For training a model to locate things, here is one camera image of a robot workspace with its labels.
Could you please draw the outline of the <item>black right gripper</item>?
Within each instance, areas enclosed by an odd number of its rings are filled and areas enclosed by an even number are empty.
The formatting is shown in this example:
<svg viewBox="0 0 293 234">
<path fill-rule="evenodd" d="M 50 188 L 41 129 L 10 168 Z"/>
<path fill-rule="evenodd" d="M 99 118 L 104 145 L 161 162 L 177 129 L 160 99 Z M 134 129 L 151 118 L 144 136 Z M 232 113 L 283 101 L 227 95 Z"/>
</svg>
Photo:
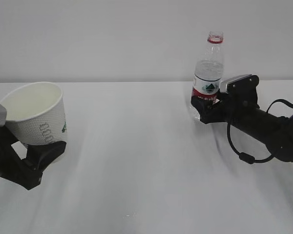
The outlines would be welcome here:
<svg viewBox="0 0 293 234">
<path fill-rule="evenodd" d="M 205 100 L 192 96 L 190 107 L 194 117 L 200 117 L 204 124 L 227 122 L 233 112 L 244 108 L 258 108 L 257 94 L 217 94 L 217 100 Z"/>
</svg>

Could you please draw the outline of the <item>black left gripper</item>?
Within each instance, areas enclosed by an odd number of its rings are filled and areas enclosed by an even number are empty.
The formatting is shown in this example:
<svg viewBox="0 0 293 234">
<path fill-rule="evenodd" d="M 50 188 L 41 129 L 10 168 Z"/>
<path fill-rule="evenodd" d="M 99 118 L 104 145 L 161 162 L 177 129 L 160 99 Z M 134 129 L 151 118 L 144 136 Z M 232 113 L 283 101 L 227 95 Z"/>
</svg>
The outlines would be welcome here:
<svg viewBox="0 0 293 234">
<path fill-rule="evenodd" d="M 47 145 L 28 145 L 26 157 L 21 159 L 12 144 L 16 137 L 5 127 L 0 127 L 0 177 L 27 190 L 41 184 L 42 171 L 60 157 L 66 148 L 65 141 Z"/>
</svg>

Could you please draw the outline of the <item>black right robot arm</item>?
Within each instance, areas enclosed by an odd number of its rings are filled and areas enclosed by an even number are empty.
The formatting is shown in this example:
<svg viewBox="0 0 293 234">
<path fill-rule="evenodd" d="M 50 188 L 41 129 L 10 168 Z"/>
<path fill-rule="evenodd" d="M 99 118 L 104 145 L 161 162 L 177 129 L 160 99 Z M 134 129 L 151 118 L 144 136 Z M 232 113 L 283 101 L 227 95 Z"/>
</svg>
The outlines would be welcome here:
<svg viewBox="0 0 293 234">
<path fill-rule="evenodd" d="M 191 104 L 200 114 L 204 124 L 225 122 L 227 139 L 239 159 L 248 163 L 266 163 L 276 158 L 283 162 L 293 162 L 293 115 L 276 117 L 263 111 L 257 104 L 256 95 L 217 95 L 219 102 L 213 104 L 198 97 L 191 98 Z M 283 103 L 293 109 L 293 104 L 285 99 L 273 103 Z M 231 127 L 263 143 L 270 156 L 256 159 L 254 156 L 237 150 L 231 139 Z"/>
</svg>

